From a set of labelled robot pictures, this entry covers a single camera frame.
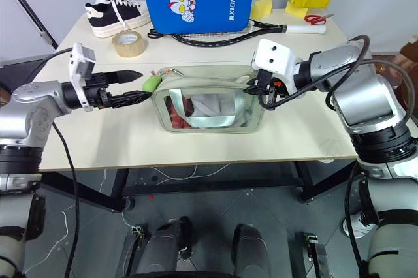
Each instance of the green object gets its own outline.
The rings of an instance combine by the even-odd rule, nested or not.
[[[156,74],[155,76],[150,76],[142,85],[142,90],[147,92],[154,92],[160,83],[161,76],[159,74]]]

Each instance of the gray floor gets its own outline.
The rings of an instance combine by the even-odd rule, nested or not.
[[[315,179],[323,179],[348,162],[338,161],[328,165],[309,162],[309,169]],[[209,174],[219,167],[221,165],[199,166],[197,175]],[[193,171],[193,167],[161,169],[177,177],[188,176]],[[289,163],[232,164],[206,179],[247,179],[254,172],[268,176],[288,174],[292,170],[294,168]],[[114,175],[115,170],[107,170],[104,180],[104,171],[90,171],[79,172],[78,178],[82,183],[97,190],[102,188],[102,192],[109,194]],[[145,168],[134,170],[129,177],[129,184],[159,183],[163,180],[161,174]],[[69,235],[51,252],[46,262],[31,269],[27,276],[62,277],[74,230],[73,200],[42,189],[39,192],[47,197],[45,231],[40,238],[27,243],[25,268],[42,260],[51,246],[65,234],[63,210],[67,213]],[[301,248],[302,232],[317,234],[320,242],[327,244],[330,272],[334,278],[356,277],[357,269],[349,240],[340,230],[344,216],[344,185],[309,205],[297,200],[297,192],[295,188],[274,187],[138,196],[135,208],[125,216],[132,224],[146,223],[150,230],[155,230],[168,219],[189,216],[195,227],[197,242],[190,261],[179,260],[178,268],[182,270],[232,273],[229,253],[234,228],[240,223],[251,223],[267,242],[273,277],[315,277],[312,263]],[[129,227],[122,221],[121,214],[87,204],[81,205],[80,218],[82,227],[72,276],[114,278]],[[358,240],[364,258],[370,238],[371,235],[368,235]]]

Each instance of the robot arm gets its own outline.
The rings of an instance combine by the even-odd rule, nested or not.
[[[300,91],[313,82],[320,83],[309,91],[327,92],[339,84],[362,50],[361,41],[351,40],[332,50],[313,53],[309,60],[302,61],[289,48],[262,39],[252,61],[258,76],[246,92],[257,95],[260,105],[268,110],[295,95],[303,96]],[[366,58],[371,58],[370,52],[365,52]],[[373,62],[361,61],[362,65],[332,94],[336,113],[358,154],[361,173],[367,177],[359,183],[362,222],[379,224],[364,277],[416,277],[417,140],[411,137],[405,111],[392,87],[376,74]],[[283,99],[276,102],[277,96]]]
[[[34,82],[13,92],[0,110],[0,276],[21,277],[24,243],[43,230],[45,199],[36,194],[42,151],[59,116],[83,107],[118,108],[140,103],[151,93],[112,96],[109,84],[136,80],[131,70],[93,74],[93,50],[75,44],[70,56],[71,82]]]

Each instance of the red scissors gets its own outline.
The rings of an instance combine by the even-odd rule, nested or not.
[[[327,18],[333,17],[334,14],[329,14],[325,16],[319,16],[319,15],[306,15],[305,21],[309,22],[311,25],[323,25],[327,22]]]

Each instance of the cartoon character print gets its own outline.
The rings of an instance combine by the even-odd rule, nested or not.
[[[196,0],[170,0],[169,7],[171,11],[182,15],[185,22],[195,20],[194,11],[196,9]]]

